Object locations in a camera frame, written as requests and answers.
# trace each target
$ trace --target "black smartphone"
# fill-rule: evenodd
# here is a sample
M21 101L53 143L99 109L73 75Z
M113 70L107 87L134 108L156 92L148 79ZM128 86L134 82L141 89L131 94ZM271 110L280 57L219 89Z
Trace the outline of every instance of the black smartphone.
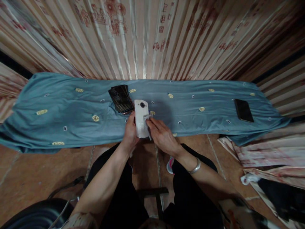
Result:
M234 99L238 118L247 122L254 122L251 110L247 101Z
M115 109L124 115L133 111L133 103L125 90L126 87L122 85L122 87L113 87L108 91L112 101L114 102Z

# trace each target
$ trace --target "black pants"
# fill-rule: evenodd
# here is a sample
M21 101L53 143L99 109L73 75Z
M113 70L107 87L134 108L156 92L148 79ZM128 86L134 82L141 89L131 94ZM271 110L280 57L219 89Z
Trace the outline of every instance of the black pants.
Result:
M103 167L119 144L104 152L92 165L84 189ZM217 172L214 163L181 144L189 153ZM164 221L174 228L223 228L221 214L191 175L176 160L173 163L174 202L164 210ZM132 184L132 169L126 163L100 228L138 228L149 218Z

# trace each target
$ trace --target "pink shoe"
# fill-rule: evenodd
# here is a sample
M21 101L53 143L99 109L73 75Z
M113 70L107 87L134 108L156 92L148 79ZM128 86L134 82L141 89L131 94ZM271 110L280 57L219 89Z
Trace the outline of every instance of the pink shoe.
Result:
M170 174L174 174L173 173L173 169L172 169L172 161L174 160L174 158L171 156L171 158L169 159L167 165L166 165L166 169Z

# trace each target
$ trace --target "blue cloth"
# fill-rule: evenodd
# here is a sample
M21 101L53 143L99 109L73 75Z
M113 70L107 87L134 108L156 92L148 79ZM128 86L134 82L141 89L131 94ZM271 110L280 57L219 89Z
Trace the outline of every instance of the blue cloth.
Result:
M135 89L129 93L132 100L147 101L154 117L177 136L237 135L231 139L242 145L290 122L252 83L86 80L37 73L19 95L14 113L0 127L0 143L23 153L52 153L121 141L127 116L115 110L108 90L122 84ZM254 123L238 119L234 99L249 103Z

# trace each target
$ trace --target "bangle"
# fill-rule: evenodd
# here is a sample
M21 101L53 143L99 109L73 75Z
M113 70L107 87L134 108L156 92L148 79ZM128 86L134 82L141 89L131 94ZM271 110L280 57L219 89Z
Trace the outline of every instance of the bangle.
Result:
M192 171L188 171L188 173L190 173L190 174L197 172L200 168L201 162L198 157L196 157L196 158L197 158L197 166Z

